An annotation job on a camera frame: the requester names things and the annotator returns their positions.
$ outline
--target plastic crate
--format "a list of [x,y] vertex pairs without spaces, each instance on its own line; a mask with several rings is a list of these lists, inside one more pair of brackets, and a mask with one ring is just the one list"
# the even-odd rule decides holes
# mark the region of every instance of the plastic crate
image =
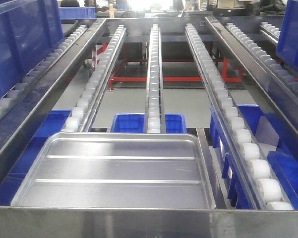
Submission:
[[61,19],[95,18],[95,7],[59,7]]
[[[165,114],[167,133],[186,133],[185,116]],[[143,133],[144,113],[118,113],[115,115],[111,132]]]
[[[255,134],[257,126],[263,113],[257,105],[239,105],[245,120],[250,129]],[[247,200],[247,195],[243,191],[240,181],[236,175],[236,169],[230,156],[230,149],[223,130],[220,127],[218,118],[213,108],[210,124],[210,136],[213,140],[213,147],[217,156],[220,158],[222,178],[228,190],[228,199],[231,205],[237,209],[251,209]],[[281,185],[287,193],[294,208],[298,210],[298,163],[291,155],[283,141],[279,141],[276,151],[270,151],[267,160],[277,175]]]
[[0,4],[0,98],[63,40],[55,0]]
[[277,55],[298,70],[298,0],[288,0]]
[[52,110],[11,169],[9,176],[24,178],[47,138],[59,132],[71,110]]

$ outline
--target blue plastic crate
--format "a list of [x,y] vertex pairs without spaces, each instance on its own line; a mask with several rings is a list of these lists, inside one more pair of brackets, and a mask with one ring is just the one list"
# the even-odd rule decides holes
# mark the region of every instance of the blue plastic crate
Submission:
[[0,4],[0,98],[63,40],[56,0]]
[[95,18],[95,7],[59,7],[61,19]]
[[298,0],[288,0],[277,55],[298,70]]
[[52,110],[0,185],[0,206],[9,206],[47,138],[63,127],[71,110]]
[[11,177],[24,178],[47,138],[59,132],[71,110],[52,110],[11,169]]
[[[185,116],[165,114],[167,133],[186,133]],[[115,115],[111,132],[143,133],[144,113],[118,113]]]

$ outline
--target light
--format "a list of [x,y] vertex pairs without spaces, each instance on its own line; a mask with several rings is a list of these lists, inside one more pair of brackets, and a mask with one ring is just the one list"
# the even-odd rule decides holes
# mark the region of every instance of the light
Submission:
[[161,10],[167,10],[173,5],[173,0],[128,0],[128,3],[133,11],[150,10],[150,6],[155,4],[159,4]]

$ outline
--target stainless steel tray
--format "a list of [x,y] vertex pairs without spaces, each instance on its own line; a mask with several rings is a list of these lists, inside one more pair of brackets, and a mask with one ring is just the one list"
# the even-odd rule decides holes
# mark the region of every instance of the stainless steel tray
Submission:
[[188,134],[57,133],[11,205],[215,208],[205,168]]

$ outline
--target metal sheet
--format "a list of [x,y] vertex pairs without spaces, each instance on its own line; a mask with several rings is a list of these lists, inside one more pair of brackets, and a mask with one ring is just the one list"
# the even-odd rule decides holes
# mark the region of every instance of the metal sheet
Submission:
[[11,204],[215,208],[198,140],[184,134],[58,133]]
[[298,238],[298,212],[0,207],[0,238]]

